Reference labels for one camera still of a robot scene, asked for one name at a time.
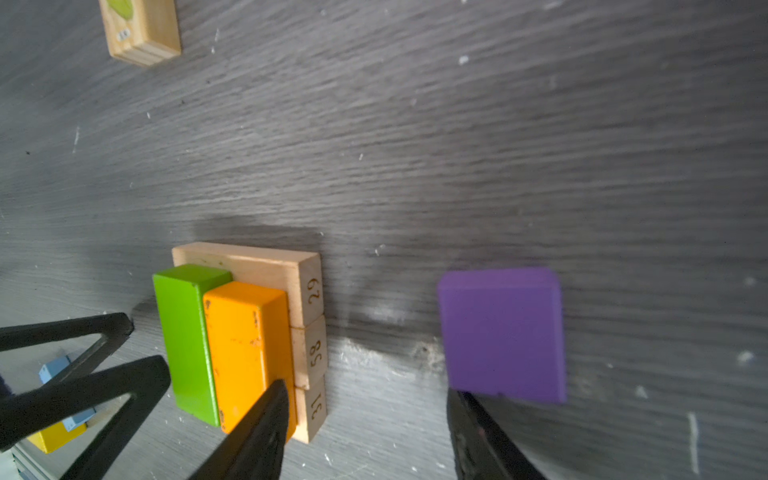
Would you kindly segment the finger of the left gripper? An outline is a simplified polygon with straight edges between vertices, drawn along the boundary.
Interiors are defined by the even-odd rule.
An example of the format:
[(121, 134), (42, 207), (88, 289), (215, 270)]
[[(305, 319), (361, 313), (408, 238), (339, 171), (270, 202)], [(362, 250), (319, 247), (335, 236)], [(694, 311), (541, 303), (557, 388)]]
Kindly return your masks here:
[(1, 329), (1, 351), (99, 334), (99, 339), (50, 381), (50, 384), (57, 384), (93, 372), (125, 343), (133, 331), (133, 321), (125, 313), (4, 327)]
[(65, 479), (101, 479), (171, 384), (160, 355), (65, 380), (1, 401), (1, 448), (89, 407), (122, 395), (128, 400), (65, 472)]

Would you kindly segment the green wood block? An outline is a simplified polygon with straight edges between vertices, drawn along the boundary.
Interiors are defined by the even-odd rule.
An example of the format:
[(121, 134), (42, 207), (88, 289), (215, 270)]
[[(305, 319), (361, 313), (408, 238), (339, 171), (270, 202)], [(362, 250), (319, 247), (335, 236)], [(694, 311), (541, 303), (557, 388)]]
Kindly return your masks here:
[(226, 270), (185, 264), (157, 272), (153, 285), (178, 408), (218, 427), (204, 295), (232, 281)]

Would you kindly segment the yellow wood arch block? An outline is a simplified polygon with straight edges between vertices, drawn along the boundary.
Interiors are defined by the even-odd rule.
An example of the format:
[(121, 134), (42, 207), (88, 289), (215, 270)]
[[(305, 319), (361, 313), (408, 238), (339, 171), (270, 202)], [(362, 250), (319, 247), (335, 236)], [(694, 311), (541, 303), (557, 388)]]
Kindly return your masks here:
[(27, 440), (40, 451), (50, 454), (82, 435), (86, 429), (86, 425), (82, 424), (72, 431), (68, 431), (64, 423), (59, 422), (29, 435)]

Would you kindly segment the natural wood rectangular block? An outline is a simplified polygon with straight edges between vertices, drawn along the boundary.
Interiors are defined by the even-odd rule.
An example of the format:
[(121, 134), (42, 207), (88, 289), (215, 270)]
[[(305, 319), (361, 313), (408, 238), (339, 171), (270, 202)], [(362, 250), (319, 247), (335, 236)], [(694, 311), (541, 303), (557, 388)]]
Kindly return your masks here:
[(176, 266), (227, 270), (237, 282), (285, 292), (290, 325), (304, 328), (324, 314), (321, 256), (315, 252), (194, 242), (172, 249)]

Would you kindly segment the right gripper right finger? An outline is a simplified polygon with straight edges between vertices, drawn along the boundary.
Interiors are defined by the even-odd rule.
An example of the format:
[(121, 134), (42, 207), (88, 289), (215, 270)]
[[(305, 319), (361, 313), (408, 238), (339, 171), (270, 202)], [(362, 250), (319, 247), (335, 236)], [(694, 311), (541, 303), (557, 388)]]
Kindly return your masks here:
[(448, 390), (447, 423), (458, 479), (545, 480), (472, 394)]

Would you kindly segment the natural wood plank block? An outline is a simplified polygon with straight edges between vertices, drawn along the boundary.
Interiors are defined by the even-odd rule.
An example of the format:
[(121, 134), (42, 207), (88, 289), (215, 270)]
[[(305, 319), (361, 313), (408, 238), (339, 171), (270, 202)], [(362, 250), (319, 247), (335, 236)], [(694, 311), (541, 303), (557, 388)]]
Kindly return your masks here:
[(308, 390), (295, 389), (297, 424), (293, 440), (309, 444), (327, 418), (325, 377), (321, 376)]

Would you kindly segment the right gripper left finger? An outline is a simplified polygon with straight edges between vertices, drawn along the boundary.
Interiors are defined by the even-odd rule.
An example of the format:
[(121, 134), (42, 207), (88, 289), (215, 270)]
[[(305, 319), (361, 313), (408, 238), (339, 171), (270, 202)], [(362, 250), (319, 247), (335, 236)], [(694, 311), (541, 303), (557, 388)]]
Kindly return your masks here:
[(288, 421), (288, 391), (276, 380), (190, 479), (279, 479)]

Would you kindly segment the orange wood block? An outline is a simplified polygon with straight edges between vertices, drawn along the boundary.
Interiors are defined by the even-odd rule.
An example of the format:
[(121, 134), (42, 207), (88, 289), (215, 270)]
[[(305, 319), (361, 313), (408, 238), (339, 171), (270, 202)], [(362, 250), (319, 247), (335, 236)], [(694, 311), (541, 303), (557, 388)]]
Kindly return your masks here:
[(233, 281), (205, 293), (203, 307), (221, 429), (231, 433), (270, 385), (282, 380), (292, 436), (297, 414), (286, 293)]

